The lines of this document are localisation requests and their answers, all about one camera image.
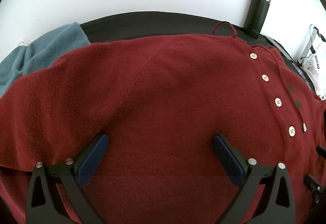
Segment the black water bottle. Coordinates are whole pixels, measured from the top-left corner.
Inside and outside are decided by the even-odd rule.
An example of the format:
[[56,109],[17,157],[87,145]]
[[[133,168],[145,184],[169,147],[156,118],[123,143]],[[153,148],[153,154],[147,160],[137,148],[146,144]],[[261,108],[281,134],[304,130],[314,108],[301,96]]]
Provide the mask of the black water bottle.
[[265,22],[270,2],[271,0],[251,0],[243,29],[252,38],[258,38]]

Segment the sweater sleeve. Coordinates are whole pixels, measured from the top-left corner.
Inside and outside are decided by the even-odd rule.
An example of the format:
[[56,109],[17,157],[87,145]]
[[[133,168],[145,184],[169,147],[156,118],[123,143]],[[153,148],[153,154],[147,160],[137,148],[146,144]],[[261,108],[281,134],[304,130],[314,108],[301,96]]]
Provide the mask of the sweater sleeve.
[[0,166],[31,171],[38,161],[56,164],[74,157],[110,121],[162,45],[155,44],[151,49],[138,41],[91,44],[18,78],[0,99]]

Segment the red sweater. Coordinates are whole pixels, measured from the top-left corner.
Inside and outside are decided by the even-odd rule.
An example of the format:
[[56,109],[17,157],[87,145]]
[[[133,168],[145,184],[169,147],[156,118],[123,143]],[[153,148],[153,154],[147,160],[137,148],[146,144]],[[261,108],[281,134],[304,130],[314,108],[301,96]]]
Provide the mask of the red sweater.
[[198,34],[91,44],[20,77],[0,99],[0,166],[10,168],[0,196],[24,223],[24,172],[73,157],[102,131],[110,148],[83,190],[108,223],[212,224],[237,192],[212,150],[223,133],[247,158],[285,163],[302,223],[304,175],[325,183],[315,151],[326,145],[325,109],[275,48]]

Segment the blue towel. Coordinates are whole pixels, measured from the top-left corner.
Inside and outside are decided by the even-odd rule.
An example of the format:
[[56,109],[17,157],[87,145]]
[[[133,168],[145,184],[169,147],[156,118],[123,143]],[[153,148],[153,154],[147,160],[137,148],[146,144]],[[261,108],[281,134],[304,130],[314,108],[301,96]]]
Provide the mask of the blue towel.
[[45,33],[27,47],[15,48],[0,63],[0,97],[18,77],[49,68],[61,55],[89,44],[87,36],[75,22]]

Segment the drawstring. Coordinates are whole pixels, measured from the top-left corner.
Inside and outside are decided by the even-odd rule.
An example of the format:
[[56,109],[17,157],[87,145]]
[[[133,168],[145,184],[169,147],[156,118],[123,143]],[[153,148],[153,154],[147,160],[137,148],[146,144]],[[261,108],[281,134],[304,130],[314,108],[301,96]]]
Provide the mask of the drawstring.
[[221,22],[219,22],[219,23],[214,27],[212,35],[215,35],[215,31],[216,31],[216,29],[217,29],[220,25],[222,25],[222,24],[224,24],[224,23],[228,23],[228,24],[230,25],[230,27],[231,27],[232,30],[233,30],[233,37],[236,38],[236,37],[237,37],[237,31],[236,31],[236,30],[234,29],[234,27],[230,24],[230,22],[227,22],[227,21],[221,21]]
[[279,63],[277,62],[277,59],[276,59],[275,55],[273,54],[273,52],[271,52],[271,51],[269,51],[269,50],[268,50],[268,52],[273,56],[273,58],[274,58],[274,60],[275,60],[275,62],[276,62],[276,65],[278,66],[278,74],[279,74],[279,76],[280,76],[280,79],[281,79],[281,83],[282,83],[282,85],[283,85],[283,88],[284,88],[284,90],[286,91],[286,93],[288,94],[288,96],[290,97],[290,100],[291,100],[291,102],[292,102],[292,105],[293,105],[294,109],[296,110],[296,112],[298,113],[298,115],[299,115],[299,117],[300,117],[300,119],[301,119],[301,122],[302,122],[302,129],[303,129],[303,131],[306,132],[306,131],[307,131],[307,127],[306,127],[306,124],[305,124],[305,122],[304,122],[304,118],[303,118],[303,116],[302,116],[302,114],[301,114],[301,111],[300,111],[299,107],[298,107],[297,104],[295,103],[294,98],[293,98],[293,96],[291,95],[290,90],[287,88],[287,86],[286,86],[286,84],[285,84],[285,82],[284,82],[284,78],[283,78],[282,71],[281,71],[281,68],[280,68],[280,66],[279,66]]

